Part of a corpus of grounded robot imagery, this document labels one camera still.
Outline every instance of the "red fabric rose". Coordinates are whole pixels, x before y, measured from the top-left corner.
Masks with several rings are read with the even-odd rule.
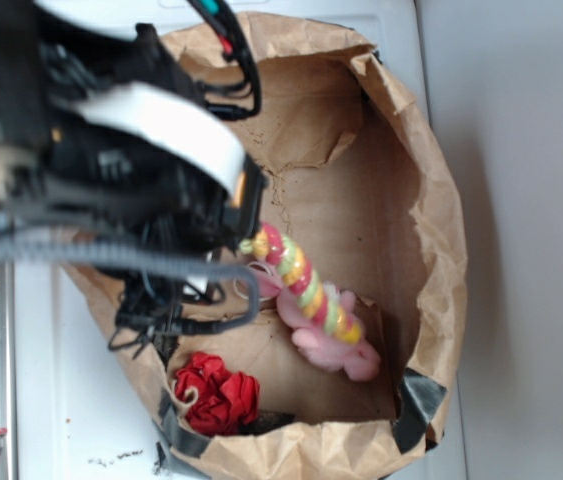
[[[259,382],[242,372],[231,373],[220,357],[196,352],[176,377],[174,394],[179,400],[188,401],[190,388],[199,394],[185,416],[195,431],[208,436],[234,435],[240,425],[256,420]]]

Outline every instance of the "yellow bead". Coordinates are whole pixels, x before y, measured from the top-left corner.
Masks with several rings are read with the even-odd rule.
[[[305,315],[307,318],[314,317],[317,313],[317,310],[319,310],[321,302],[323,302],[324,298],[325,293],[323,292],[323,285],[319,283],[317,292],[314,294],[314,297],[312,297],[310,303],[308,303],[308,305],[303,309],[303,315]]]
[[[270,242],[268,242],[268,234],[265,231],[261,230],[254,237],[252,253],[257,258],[265,258],[270,253]]]
[[[352,324],[352,328],[347,330],[345,333],[339,334],[339,332],[337,332],[335,336],[342,342],[356,345],[357,343],[359,343],[359,340],[361,340],[363,332],[361,331],[359,324],[355,322],[354,324]]]
[[[348,331],[348,314],[341,305],[337,307],[337,327],[334,330],[336,337],[345,335]]]
[[[303,272],[305,271],[305,254],[303,250],[297,247],[297,253],[292,264],[292,269],[283,276],[283,283],[287,286],[297,283]]]

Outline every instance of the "plush toy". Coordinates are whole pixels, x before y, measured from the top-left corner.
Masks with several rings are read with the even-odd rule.
[[[252,262],[250,267],[259,280],[262,299],[276,297],[279,317],[294,330],[292,343],[310,363],[330,372],[343,369],[355,382],[369,381],[377,376],[381,357],[363,336],[356,344],[351,344],[327,335],[323,328],[305,316],[297,305],[296,296],[274,270],[263,262]],[[348,290],[339,293],[330,282],[324,282],[324,291],[329,299],[336,301],[348,315],[353,316],[358,325],[363,325],[352,313],[356,301],[353,292]]]

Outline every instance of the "robotic arm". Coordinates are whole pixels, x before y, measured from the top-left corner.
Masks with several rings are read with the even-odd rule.
[[[70,225],[95,234],[90,256],[56,246],[48,259],[89,259],[124,280],[117,333],[131,328],[137,336],[123,345],[113,337],[110,348],[155,342],[164,358],[181,333],[218,333],[256,313],[257,295],[250,295],[239,321],[181,317],[183,302],[221,301],[219,279],[253,283],[238,267],[213,261],[220,249],[235,250],[258,231],[266,185],[219,121],[261,108],[246,40],[223,0],[190,3],[216,33],[226,63],[241,69],[239,82],[193,80],[151,25],[137,25],[136,39],[127,42],[78,28],[30,0],[0,0],[0,210],[27,226]],[[249,98],[251,106],[231,102],[236,98]],[[2,232],[0,242],[14,234]],[[95,255],[106,246],[117,248],[118,258]],[[132,255],[149,258],[133,263]],[[146,266],[159,258],[186,268],[170,275]],[[205,288],[192,276],[208,279]]]

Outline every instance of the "white surface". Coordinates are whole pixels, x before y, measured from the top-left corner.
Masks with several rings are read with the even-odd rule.
[[[129,39],[136,37],[134,25],[138,22],[154,24],[161,34],[201,23],[197,13],[184,6],[183,0],[36,0],[36,3],[81,25]],[[385,65],[416,94],[419,107],[427,114],[412,0],[237,0],[228,3],[235,11],[292,15],[354,28],[378,45]]]
[[[563,479],[563,1],[420,0],[433,128],[463,196],[469,478]]]
[[[108,33],[131,35],[132,25],[138,21],[155,23],[162,33],[199,21],[187,8],[161,6],[178,5],[178,0],[42,3],[70,12],[83,23],[97,24],[99,30]],[[383,61],[418,95],[427,111],[411,1],[231,3],[241,10],[305,16],[354,27],[379,45]],[[155,431],[114,357],[107,352],[107,341],[91,320],[82,295],[56,269],[19,265],[16,275],[20,478],[150,478],[156,460]],[[465,478],[456,394],[446,433],[436,451],[392,478]],[[141,455],[117,458],[141,450]]]
[[[245,151],[232,130],[198,105],[134,82],[73,102],[70,107],[88,123],[135,135],[183,158],[234,197]],[[185,119],[183,134],[181,119]]]

